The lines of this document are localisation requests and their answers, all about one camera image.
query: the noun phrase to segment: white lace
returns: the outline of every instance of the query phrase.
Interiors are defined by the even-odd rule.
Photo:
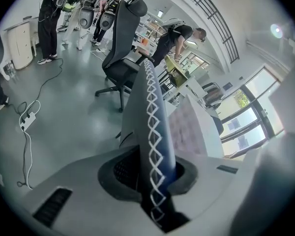
[[[152,165],[152,170],[150,171],[150,182],[152,184],[153,189],[150,192],[150,198],[154,205],[154,207],[151,209],[150,214],[153,221],[161,227],[161,225],[158,223],[159,220],[161,220],[165,213],[161,210],[160,206],[162,203],[166,200],[165,195],[160,192],[159,186],[164,182],[165,176],[162,174],[158,166],[163,161],[162,154],[157,150],[157,145],[162,140],[162,136],[159,132],[157,132],[156,127],[160,123],[160,120],[154,115],[159,107],[155,104],[155,101],[158,99],[157,95],[154,93],[156,91],[156,87],[154,86],[156,84],[155,77],[150,65],[150,61],[148,59],[144,60],[145,65],[145,71],[147,76],[147,114],[149,115],[147,125],[150,129],[150,132],[148,134],[148,144],[150,145],[150,151],[149,151],[149,162]],[[155,217],[155,212],[158,211],[160,216],[157,218]]]

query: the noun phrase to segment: chair seat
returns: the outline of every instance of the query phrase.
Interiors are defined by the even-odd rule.
[[[108,78],[114,80],[115,82],[120,81],[124,74],[130,69],[133,74],[129,76],[129,80],[124,84],[128,88],[132,88],[133,83],[136,79],[137,73],[139,72],[139,65],[129,59],[121,59],[106,69],[104,69],[105,74]]]

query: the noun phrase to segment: green foliage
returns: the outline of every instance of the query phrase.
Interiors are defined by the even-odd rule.
[[[240,106],[240,108],[243,108],[249,104],[249,100],[247,96],[242,92],[242,90],[238,90],[233,94],[233,97],[235,98],[237,104]]]

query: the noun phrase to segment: white shoe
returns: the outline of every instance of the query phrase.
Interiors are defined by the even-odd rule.
[[[9,97],[7,98],[7,100],[5,101],[5,103],[8,104],[8,102],[9,102]],[[2,105],[0,105],[0,110],[1,110],[2,108],[4,108],[6,104],[2,104]]]
[[[51,62],[51,61],[53,61],[53,60],[50,59],[50,58],[41,59],[41,60],[39,60],[39,61],[37,62],[37,64],[39,64],[39,65],[43,65],[43,64],[49,63],[49,62]]]

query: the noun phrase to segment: chair base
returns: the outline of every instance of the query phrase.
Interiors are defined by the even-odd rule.
[[[123,102],[123,91],[124,91],[124,87],[111,87],[111,88],[102,89],[102,90],[96,91],[95,92],[95,96],[98,97],[101,93],[112,92],[112,91],[119,91],[119,95],[120,95],[120,108],[119,108],[119,112],[122,113],[123,112],[123,109],[124,109],[124,102]]]

